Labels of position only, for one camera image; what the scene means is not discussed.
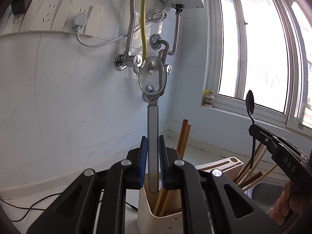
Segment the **person right hand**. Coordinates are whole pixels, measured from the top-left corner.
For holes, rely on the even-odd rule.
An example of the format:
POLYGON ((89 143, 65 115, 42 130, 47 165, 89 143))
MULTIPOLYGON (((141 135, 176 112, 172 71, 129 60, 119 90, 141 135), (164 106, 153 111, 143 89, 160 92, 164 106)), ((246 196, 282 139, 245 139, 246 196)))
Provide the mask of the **person right hand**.
POLYGON ((279 226, 283 225, 286 216, 290 210, 294 213, 302 214, 305 206, 306 199, 295 194, 295 186, 291 181, 288 181, 284 190, 280 195, 280 198, 276 201, 276 204, 270 211, 270 218, 272 218, 279 226))

